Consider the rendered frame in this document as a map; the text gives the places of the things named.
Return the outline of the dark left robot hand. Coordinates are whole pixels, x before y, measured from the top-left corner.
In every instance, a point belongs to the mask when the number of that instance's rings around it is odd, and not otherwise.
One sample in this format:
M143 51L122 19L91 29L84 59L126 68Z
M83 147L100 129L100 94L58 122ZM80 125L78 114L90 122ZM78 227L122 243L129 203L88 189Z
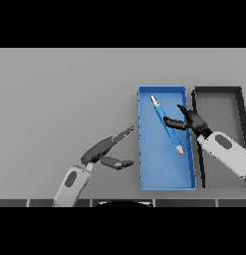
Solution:
M129 127L116 136L110 136L99 141L83 154L83 156L80 158L81 163L83 165L88 165L89 163L96 163L100 161L102 165L116 170L121 170L123 168L132 166L132 160L120 160L108 156L108 152L113 148L114 145L125 138L133 130L134 127Z

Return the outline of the dark right robot hand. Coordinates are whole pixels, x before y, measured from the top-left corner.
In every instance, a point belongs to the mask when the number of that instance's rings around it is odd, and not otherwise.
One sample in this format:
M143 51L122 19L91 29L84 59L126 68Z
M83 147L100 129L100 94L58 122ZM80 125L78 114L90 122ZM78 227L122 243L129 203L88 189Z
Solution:
M208 138L212 134L212 130L207 122L197 112L187 110L182 105L178 105L178 107L184 114L186 121L177 121L169 117L164 117L163 121L167 127L181 130L191 128L196 136L202 135L204 138Z

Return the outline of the dark grey bin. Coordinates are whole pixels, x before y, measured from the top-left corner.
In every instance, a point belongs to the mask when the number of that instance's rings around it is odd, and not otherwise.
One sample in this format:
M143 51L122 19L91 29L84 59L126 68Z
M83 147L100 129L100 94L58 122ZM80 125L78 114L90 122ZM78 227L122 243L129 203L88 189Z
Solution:
M223 131L246 149L246 110L240 87L196 87L192 106L213 131ZM246 188L218 159L197 146L200 178L204 188Z

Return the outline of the blue bin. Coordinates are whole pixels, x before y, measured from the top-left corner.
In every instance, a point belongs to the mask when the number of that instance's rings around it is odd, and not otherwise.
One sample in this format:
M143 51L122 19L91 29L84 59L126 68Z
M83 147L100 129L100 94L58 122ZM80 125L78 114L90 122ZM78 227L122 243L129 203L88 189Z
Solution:
M138 87L138 152L141 190L194 190L196 187L190 130L175 132L184 149L179 154L159 120L155 96L165 113L175 120L185 120L178 105L188 108L185 86Z

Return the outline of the dark strip with pale lines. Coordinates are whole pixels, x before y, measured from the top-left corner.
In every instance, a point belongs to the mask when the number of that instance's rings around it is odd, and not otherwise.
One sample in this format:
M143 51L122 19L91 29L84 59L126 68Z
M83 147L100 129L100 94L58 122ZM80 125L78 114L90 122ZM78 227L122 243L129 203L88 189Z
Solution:
M0 207L51 207L52 199L0 199ZM246 207L246 199L80 199L76 207Z

